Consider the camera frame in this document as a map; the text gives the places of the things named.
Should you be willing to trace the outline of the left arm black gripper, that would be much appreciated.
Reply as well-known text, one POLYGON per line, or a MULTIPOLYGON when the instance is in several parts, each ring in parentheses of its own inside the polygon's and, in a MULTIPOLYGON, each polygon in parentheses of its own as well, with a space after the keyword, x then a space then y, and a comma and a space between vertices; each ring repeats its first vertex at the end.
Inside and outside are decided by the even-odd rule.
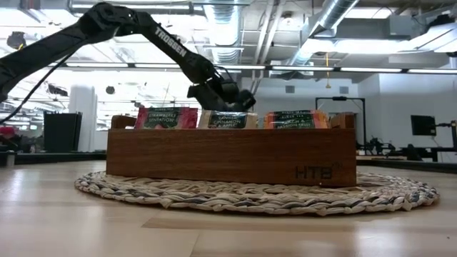
POLYGON ((209 79, 201 84, 190 86, 187 97, 195 98, 202 109, 210 111, 248 111, 256 103, 253 94, 246 89, 239 89, 236 101, 226 103, 219 94, 221 82, 230 79, 209 79))

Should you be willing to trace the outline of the red strawberry tea packet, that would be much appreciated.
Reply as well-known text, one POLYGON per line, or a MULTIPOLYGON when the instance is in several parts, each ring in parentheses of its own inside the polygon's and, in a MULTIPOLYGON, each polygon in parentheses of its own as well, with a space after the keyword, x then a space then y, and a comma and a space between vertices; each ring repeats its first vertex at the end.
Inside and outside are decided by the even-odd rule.
POLYGON ((195 129, 198 109, 190 107, 167 107, 139 109, 135 129, 195 129))

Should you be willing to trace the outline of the orange peach tea packet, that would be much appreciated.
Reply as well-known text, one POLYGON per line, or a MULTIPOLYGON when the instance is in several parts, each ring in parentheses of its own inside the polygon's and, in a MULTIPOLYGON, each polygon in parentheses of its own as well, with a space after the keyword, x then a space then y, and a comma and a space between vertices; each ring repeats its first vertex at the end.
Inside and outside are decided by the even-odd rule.
POLYGON ((319 110, 272 111, 263 118, 265 129, 329 129, 327 115, 319 110))

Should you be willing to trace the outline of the wooden three-compartment tea box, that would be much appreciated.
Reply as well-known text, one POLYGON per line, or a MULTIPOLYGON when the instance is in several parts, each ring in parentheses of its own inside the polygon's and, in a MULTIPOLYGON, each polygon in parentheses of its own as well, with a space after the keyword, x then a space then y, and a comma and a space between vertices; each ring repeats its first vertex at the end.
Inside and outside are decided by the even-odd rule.
POLYGON ((140 178, 355 186, 356 135, 352 128, 112 128, 106 172, 140 178))

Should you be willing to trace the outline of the long linear ceiling light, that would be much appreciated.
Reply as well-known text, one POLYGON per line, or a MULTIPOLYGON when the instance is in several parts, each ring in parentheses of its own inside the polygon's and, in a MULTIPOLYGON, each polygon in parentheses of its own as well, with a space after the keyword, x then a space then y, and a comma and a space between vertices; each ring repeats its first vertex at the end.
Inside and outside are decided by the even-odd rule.
MULTIPOLYGON (((88 69, 180 69, 178 64, 148 64, 148 63, 98 63, 98 62, 69 62, 61 65, 64 68, 88 69)), ((369 67, 340 67, 340 66, 275 66, 275 65, 221 65, 222 69, 232 71, 321 71, 344 73, 377 73, 377 74, 431 74, 457 75, 457 69, 407 69, 407 68, 369 68, 369 67)))

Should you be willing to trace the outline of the gray ceiling pipe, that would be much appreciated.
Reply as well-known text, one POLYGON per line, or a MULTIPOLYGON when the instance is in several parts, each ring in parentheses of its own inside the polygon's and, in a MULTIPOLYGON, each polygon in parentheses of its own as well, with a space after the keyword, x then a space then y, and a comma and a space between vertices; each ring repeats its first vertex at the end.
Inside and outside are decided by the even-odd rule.
POLYGON ((147 4, 127 0, 68 0, 68 9, 74 13, 84 13, 102 2, 135 11, 144 11, 152 15, 205 16, 202 5, 195 5, 191 1, 154 1, 152 4, 147 4))

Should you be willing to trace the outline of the round woven straw placemat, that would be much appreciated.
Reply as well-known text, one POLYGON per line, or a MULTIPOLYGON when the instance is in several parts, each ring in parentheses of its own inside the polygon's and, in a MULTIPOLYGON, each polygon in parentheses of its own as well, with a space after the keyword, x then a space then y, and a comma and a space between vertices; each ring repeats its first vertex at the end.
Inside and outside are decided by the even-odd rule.
POLYGON ((164 208, 269 215, 353 215, 410 211, 439 200, 437 190, 410 178, 358 173, 357 186, 324 188, 236 182, 152 179, 87 173, 76 189, 101 198, 164 208))

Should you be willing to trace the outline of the white square column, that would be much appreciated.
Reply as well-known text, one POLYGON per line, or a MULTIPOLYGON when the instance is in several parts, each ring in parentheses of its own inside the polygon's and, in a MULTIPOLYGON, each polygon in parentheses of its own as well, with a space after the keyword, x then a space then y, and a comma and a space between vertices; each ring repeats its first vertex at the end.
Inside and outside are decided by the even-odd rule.
POLYGON ((94 86, 74 84, 69 97, 69 112, 81 113, 78 151, 93 152, 96 131, 97 95, 94 86))

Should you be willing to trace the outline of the black cabinet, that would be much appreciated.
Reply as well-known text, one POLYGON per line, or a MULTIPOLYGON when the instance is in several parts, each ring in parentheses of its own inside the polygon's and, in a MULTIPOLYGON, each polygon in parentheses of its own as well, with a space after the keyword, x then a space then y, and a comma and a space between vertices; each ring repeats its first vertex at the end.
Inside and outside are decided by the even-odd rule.
POLYGON ((49 153, 78 151, 82 113, 45 113, 44 150, 49 153))

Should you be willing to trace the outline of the black monitor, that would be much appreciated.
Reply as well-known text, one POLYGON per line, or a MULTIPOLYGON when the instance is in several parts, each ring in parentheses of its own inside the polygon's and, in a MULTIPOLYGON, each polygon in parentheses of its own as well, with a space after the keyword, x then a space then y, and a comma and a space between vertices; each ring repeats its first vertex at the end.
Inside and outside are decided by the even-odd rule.
POLYGON ((411 130, 414 136, 435 136, 435 117, 411 115, 411 130))

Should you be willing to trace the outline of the black background desk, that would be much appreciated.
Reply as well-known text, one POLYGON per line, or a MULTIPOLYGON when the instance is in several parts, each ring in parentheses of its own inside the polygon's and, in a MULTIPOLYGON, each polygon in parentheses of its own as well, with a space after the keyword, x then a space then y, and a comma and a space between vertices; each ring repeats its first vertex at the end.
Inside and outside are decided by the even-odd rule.
POLYGON ((382 156, 385 158, 406 157, 407 161, 423 161, 429 158, 432 162, 438 161, 438 154, 442 152, 457 153, 457 138, 453 140, 452 147, 415 147, 412 144, 404 148, 396 148, 392 143, 381 142, 378 138, 372 138, 365 144, 356 142, 356 150, 365 151, 369 156, 382 156))

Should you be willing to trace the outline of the silver ventilation duct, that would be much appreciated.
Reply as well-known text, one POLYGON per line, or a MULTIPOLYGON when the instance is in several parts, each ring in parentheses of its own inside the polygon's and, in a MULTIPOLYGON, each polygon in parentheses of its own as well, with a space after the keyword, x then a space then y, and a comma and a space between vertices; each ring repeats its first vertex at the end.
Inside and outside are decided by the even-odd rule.
POLYGON ((229 0, 210 0, 204 5, 209 23, 209 41, 215 64, 239 64, 241 59, 240 28, 241 7, 229 0))
POLYGON ((319 33, 336 34, 337 26, 360 0, 325 0, 322 10, 307 17, 301 29, 301 45, 288 60, 289 66, 305 66, 319 50, 312 49, 311 40, 319 33))

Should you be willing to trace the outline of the black background gantry frame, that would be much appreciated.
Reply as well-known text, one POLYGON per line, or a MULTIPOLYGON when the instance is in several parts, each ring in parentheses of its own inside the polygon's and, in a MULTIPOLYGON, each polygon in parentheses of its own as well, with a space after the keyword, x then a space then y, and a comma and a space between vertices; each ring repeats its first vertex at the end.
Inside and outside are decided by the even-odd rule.
POLYGON ((367 133, 366 133, 366 99, 365 98, 353 98, 353 97, 346 97, 346 96, 332 96, 332 97, 316 97, 314 100, 315 109, 320 109, 318 102, 320 100, 331 100, 331 101, 360 101, 362 103, 362 121, 363 121, 363 149, 367 151, 367 133))

